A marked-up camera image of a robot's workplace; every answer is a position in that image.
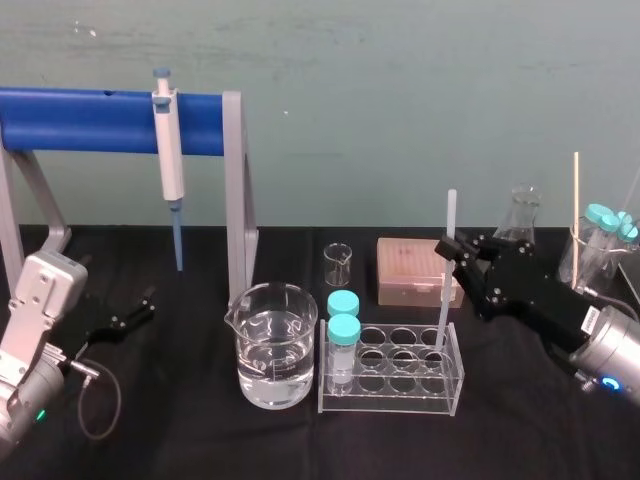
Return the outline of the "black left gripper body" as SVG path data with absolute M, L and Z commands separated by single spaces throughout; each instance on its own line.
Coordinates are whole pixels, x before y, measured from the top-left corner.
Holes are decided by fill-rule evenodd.
M 102 299 L 83 295 L 77 306 L 62 320 L 62 351 L 78 358 L 90 346 L 115 343 L 119 317 Z

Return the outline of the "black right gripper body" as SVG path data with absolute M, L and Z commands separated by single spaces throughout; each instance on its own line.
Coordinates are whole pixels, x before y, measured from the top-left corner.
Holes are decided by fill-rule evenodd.
M 591 303 L 556 280 L 533 250 L 483 248 L 478 257 L 489 263 L 474 305 L 481 318 L 512 317 L 565 352 L 586 343 L 582 324 Z

